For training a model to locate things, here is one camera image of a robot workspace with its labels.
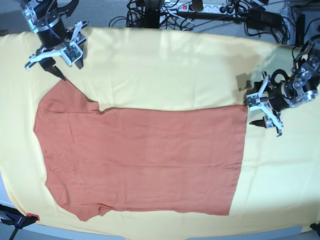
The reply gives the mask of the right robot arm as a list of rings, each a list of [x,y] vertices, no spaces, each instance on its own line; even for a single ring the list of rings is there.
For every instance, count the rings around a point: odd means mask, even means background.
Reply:
[[[72,29],[67,29],[62,20],[62,16],[70,17],[78,4],[78,0],[72,0],[59,7],[56,0],[21,1],[21,13],[41,42],[40,48],[24,66],[27,71],[38,63],[44,71],[65,81],[66,77],[56,66],[54,57],[61,57],[69,67],[76,65],[81,69],[84,66],[87,39],[81,30],[88,26],[88,22],[80,20]]]

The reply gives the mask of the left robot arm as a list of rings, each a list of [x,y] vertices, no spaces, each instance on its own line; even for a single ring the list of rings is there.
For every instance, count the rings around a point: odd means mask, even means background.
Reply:
[[[292,75],[283,69],[275,70],[272,75],[265,71],[263,80],[255,82],[253,92],[246,95],[249,111],[260,110],[264,113],[262,119],[250,124],[277,129],[280,136],[284,127],[281,121],[281,111],[297,108],[313,101],[319,94],[320,84],[320,36],[315,35],[301,48],[293,58]]]

